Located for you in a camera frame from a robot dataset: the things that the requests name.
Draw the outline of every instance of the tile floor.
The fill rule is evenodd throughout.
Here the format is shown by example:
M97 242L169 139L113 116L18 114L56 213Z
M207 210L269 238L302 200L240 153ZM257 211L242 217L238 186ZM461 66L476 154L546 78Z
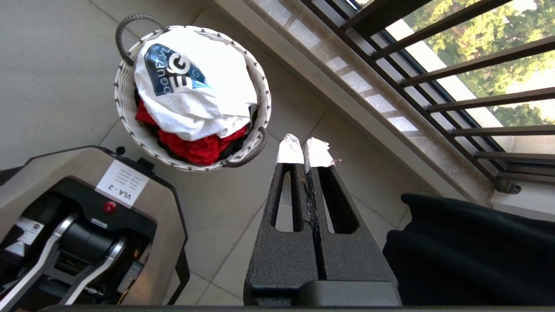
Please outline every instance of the tile floor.
M82 50L76 52L80 54L80 58L79 55L69 56L71 65L80 64L79 67L66 65L63 60L67 59L67 56L56 55L54 51L57 50L54 45L47 47L49 49L47 57L57 60L55 64L59 65L60 71L67 70L83 74L82 77L78 77L81 80L74 76L63 76L65 80L52 82L53 85L49 87L57 88L56 92L47 92L46 87L40 86L32 92L20 90L21 92L18 93L20 97L24 97L21 94L39 97L40 92L44 91L45 99L53 104L46 109L41 107L40 103L35 103L34 109L43 114L50 114L48 118L51 119L47 118L48 122L43 120L37 122L36 131L40 132L41 137L34 138L39 145L33 145L33 150L26 149L24 146L27 144L17 145L18 142L14 140L10 146L18 149L13 152L13 155L10 154L10 157L5 157L9 161L4 161L0 168L8 168L19 159L25 160L35 154L66 148L63 144L52 147L46 143L41 147L40 141L51 142L66 138L75 134L74 130L79 132L79 129L85 126L97 125L98 119L102 120L100 126L95 126L99 134L92 135L87 128L87 131L82 130L78 133L81 134L80 139L71 137L68 142L61 141L72 146L98 144L101 141L101 146L110 149L126 147L125 155L131 159L149 158L132 142L123 126L115 121L115 108L110 95L111 83L115 75L113 68L119 62L117 53L114 54L113 32L117 21L129 14L147 12L155 15L165 24L193 24L224 32L249 49L264 68L273 99L272 116L268 126L270 137L264 151L253 162L241 168L210 173L184 173L161 164L155 168L157 175L172 183L177 189L189 232L189 241L185 250L191 279L177 304L242 304L243 282L260 224L261 207L270 185L279 141L286 133L293 133L302 142L310 136L315 136L330 143L332 156L342 159L342 163L337 166L338 171L380 247L385 244L386 233L389 230L404 227L410 220L407 207L400 201L402 193L435 194L430 187L423 187L427 184L401 163L395 155L375 139L359 132L339 114L331 111L299 81L255 48L204 1L57 0L49 4L39 1L33 3L36 5L27 3L27 7L32 9L25 9L25 5L19 2L12 3L10 6L14 8L11 12L17 11L23 14L26 10L30 10L31 15L27 14L28 16L48 22L50 29L57 27L56 21L65 23L64 27L59 26L60 33L65 33L68 42L71 42L67 44L72 47L80 46L78 48ZM42 11L50 15L43 16ZM0 17L6 17L9 21L15 18L4 15L9 14L0 13ZM77 34L62 31L78 24L82 25L76 30L79 32ZM25 26L26 29L30 29L32 25ZM138 40L138 36L153 29L153 26L138 23L130 26L129 29L124 38L127 46ZM34 40L40 39L37 36L42 35L48 37L47 34L8 37L23 45L26 40L29 40L29 44L33 44ZM97 54L89 52L88 47L91 44L97 45L93 51L98 52ZM17 49L13 50L9 50L10 53L16 53ZM111 62L109 66L95 66L105 62L106 59ZM47 77L47 70L44 71L44 76ZM24 81L26 76L20 74L17 77ZM54 83L65 84L67 89ZM77 91L71 93L71 88L76 88ZM60 119L60 111L76 110L71 106L71 104L76 105L75 103L78 103L81 109L79 118L71 122ZM16 119L19 117L20 120L25 119L23 116L15 117ZM282 205L284 208L288 206L286 194L282 196ZM177 279L172 280L168 294L173 292L177 283Z

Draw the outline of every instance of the wicker basket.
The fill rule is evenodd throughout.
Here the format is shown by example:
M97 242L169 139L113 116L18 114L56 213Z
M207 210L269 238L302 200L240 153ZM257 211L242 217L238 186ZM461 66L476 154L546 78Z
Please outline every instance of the wicker basket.
M122 44L123 30L129 23L139 19L152 21L159 25L161 29L147 34L141 38L139 42L133 45L129 51L125 51ZM245 57L249 76L251 77L256 90L258 100L258 117L253 125L253 130L243 143L243 148L237 153L231 155L228 159L219 160L210 166L196 165L172 158L163 148L158 146L158 138L153 136L152 133L143 126L142 122L135 119L135 115L137 114L137 105L135 103L134 60L137 59L137 54L140 52L143 44L147 40L156 38L166 31L179 27L187 27L212 40L231 44L235 49L237 49L237 51L241 52L241 54ZM260 154L260 152L262 152L267 140L266 126L270 120L270 90L268 88L268 82L264 76L262 67L256 61L254 56L245 50L245 48L243 48L240 44L236 43L222 33L207 28L198 28L194 26L165 27L155 18L146 14L134 14L123 19L116 30L115 39L119 53L121 54L123 60L119 64L118 73L115 76L114 101L116 107L118 108L119 118L125 126L125 130L127 130L135 143L144 149L147 154L178 170L206 172L217 170L222 167L240 167L253 160L258 154Z

